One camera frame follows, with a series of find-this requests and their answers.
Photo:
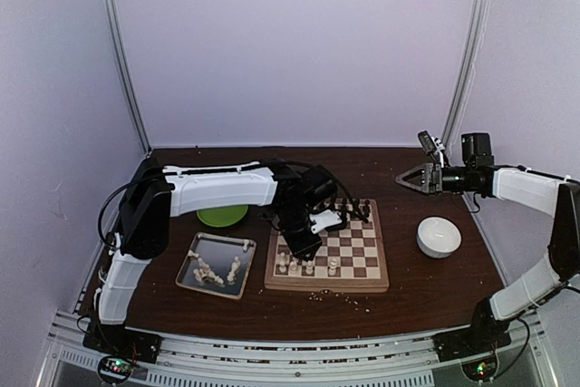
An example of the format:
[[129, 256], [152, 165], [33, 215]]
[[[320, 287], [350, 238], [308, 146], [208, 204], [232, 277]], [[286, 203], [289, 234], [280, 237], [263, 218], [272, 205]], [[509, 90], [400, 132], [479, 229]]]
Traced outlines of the white chess knight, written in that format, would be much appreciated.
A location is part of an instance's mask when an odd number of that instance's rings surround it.
[[297, 275], [299, 272], [299, 265], [296, 262], [292, 262], [289, 266], [289, 272], [291, 275]]

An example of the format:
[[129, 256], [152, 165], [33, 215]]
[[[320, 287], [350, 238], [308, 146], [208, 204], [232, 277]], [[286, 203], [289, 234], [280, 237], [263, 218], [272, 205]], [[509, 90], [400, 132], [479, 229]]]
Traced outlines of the white chess bishop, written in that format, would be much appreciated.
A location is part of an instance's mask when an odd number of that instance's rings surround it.
[[314, 274], [314, 262], [308, 261], [305, 266], [305, 272], [308, 276], [312, 276]]

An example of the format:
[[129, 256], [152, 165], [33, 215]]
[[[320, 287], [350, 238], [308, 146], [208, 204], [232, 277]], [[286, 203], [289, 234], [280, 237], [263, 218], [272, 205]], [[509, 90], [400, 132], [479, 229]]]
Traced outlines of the white chess king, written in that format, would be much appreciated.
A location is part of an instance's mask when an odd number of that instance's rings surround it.
[[337, 268], [340, 265], [340, 260], [337, 257], [330, 257], [328, 260], [327, 275], [336, 276]]

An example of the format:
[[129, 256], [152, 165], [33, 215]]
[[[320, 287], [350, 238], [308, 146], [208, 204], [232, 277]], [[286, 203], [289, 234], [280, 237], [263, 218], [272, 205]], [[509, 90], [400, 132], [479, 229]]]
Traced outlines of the metal tray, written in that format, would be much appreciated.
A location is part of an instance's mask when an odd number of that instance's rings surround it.
[[256, 251], [247, 238], [197, 233], [176, 276], [177, 287], [239, 300], [244, 294]]

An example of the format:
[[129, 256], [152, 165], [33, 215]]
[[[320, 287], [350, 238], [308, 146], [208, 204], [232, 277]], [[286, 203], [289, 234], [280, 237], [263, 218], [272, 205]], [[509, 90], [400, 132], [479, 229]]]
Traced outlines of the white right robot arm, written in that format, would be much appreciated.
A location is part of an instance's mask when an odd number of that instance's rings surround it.
[[487, 133], [461, 135], [457, 164], [441, 140], [426, 131], [418, 140], [427, 160], [415, 162], [395, 182], [423, 195], [457, 198], [502, 284], [484, 294], [466, 326], [435, 334], [433, 341], [452, 354], [461, 346], [486, 353], [508, 344], [508, 328], [519, 316], [579, 279], [579, 183], [496, 163]]

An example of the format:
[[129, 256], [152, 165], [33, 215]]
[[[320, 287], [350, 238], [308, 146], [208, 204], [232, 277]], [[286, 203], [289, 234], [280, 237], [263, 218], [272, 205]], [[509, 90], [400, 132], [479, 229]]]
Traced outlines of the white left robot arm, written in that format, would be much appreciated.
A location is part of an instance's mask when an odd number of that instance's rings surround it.
[[143, 160], [132, 180], [113, 193], [121, 199], [113, 231], [99, 234], [111, 254], [91, 320], [99, 349], [122, 355], [136, 347], [125, 329], [127, 310], [146, 267], [169, 244], [172, 218], [212, 208], [267, 207], [292, 255], [311, 260], [322, 245], [321, 232], [346, 225], [345, 213], [323, 205], [340, 187], [324, 166], [287, 160], [203, 168]]

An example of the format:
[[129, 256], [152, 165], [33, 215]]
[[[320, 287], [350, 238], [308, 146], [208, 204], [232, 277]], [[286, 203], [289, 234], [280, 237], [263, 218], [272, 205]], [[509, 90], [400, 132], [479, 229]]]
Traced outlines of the black chess pieces row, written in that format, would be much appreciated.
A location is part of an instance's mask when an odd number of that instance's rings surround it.
[[348, 198], [330, 198], [324, 202], [324, 208], [335, 212], [343, 221], [354, 219], [368, 223], [371, 220], [372, 211], [369, 199], [355, 198], [351, 201]]

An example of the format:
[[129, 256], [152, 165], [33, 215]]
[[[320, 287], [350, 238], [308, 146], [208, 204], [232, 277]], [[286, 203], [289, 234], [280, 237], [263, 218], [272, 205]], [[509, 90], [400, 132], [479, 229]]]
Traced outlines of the wooden chess board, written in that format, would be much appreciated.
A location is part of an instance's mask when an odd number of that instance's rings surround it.
[[[371, 220], [368, 223], [350, 220], [347, 227], [337, 232], [321, 232], [322, 245], [314, 259], [314, 274], [305, 272], [307, 261], [300, 260], [299, 272], [291, 275], [289, 266], [292, 256], [280, 232], [271, 231], [269, 240], [264, 285], [270, 290], [339, 293], [384, 293], [390, 282], [382, 243], [382, 229], [377, 202], [371, 203]], [[279, 254], [286, 253], [285, 262]], [[328, 276], [328, 260], [337, 257], [340, 265], [336, 276]], [[277, 266], [286, 263], [287, 274], [280, 275]]]

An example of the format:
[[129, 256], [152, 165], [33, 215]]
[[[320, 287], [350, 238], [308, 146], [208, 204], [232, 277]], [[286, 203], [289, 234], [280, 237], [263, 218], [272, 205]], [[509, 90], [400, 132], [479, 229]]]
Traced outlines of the white chess pieces pile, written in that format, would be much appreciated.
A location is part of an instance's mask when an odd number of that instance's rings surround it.
[[254, 244], [198, 243], [187, 253], [184, 283], [200, 289], [239, 293], [244, 289], [251, 267]]

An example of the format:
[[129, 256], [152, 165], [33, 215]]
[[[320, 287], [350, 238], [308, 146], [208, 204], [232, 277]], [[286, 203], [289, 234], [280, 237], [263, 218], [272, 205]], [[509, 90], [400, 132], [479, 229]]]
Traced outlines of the white bowl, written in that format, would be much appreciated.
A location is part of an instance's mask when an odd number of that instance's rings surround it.
[[418, 225], [416, 239], [420, 251], [435, 259], [451, 256], [462, 242], [457, 226], [441, 217], [423, 219]]

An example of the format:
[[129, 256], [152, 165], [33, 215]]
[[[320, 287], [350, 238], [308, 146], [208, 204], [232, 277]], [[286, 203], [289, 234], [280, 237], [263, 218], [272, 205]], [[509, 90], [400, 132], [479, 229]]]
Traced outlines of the green plate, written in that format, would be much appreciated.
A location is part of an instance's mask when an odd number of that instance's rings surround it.
[[201, 223], [209, 227], [231, 227], [240, 222], [247, 214], [248, 206], [229, 206], [201, 209], [197, 212]]

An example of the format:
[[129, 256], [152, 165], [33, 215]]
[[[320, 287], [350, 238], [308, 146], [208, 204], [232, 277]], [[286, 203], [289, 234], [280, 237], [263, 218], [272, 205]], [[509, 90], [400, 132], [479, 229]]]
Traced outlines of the aluminium frame post right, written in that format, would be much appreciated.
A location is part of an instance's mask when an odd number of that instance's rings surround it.
[[442, 142], [451, 158], [459, 141], [461, 123], [466, 113], [469, 96], [476, 75], [476, 60], [488, 19], [490, 0], [473, 0], [468, 32], [459, 65], [459, 74], [442, 132]]

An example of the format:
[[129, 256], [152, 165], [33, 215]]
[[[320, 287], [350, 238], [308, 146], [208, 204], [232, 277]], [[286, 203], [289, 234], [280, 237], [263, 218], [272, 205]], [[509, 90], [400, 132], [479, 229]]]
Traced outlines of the aluminium frame post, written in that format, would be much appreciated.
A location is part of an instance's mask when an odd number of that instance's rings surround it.
[[115, 0], [103, 0], [105, 14], [114, 52], [114, 61], [121, 81], [121, 89], [124, 100], [127, 103], [130, 120], [137, 133], [140, 147], [145, 155], [152, 151], [150, 140], [145, 129], [144, 121], [140, 112], [135, 94], [128, 58], [122, 41], [121, 26]]
[[459, 141], [461, 123], [466, 113], [469, 96], [476, 75], [476, 60], [488, 19], [490, 0], [473, 0], [468, 32], [459, 65], [459, 74], [442, 132], [442, 142], [451, 158]]

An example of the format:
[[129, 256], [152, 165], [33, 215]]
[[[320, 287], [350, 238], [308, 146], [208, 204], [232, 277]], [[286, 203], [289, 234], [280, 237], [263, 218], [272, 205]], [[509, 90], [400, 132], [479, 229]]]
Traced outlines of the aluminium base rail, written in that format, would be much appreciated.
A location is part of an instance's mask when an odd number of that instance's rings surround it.
[[476, 386], [467, 374], [498, 363], [493, 386], [557, 386], [535, 315], [512, 324], [492, 354], [442, 361], [434, 332], [332, 341], [248, 341], [161, 334], [158, 359], [140, 363], [129, 386]]

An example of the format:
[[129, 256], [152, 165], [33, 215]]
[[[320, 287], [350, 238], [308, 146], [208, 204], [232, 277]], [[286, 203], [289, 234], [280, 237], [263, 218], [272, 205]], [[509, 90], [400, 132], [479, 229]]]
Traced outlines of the aluminium frame post left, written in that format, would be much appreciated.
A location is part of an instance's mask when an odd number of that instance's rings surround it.
[[121, 89], [124, 100], [127, 103], [130, 120], [137, 133], [140, 147], [145, 155], [152, 151], [150, 140], [145, 129], [144, 121], [140, 112], [135, 94], [128, 58], [122, 41], [121, 26], [115, 0], [103, 0], [105, 14], [114, 52], [114, 61], [121, 81]]

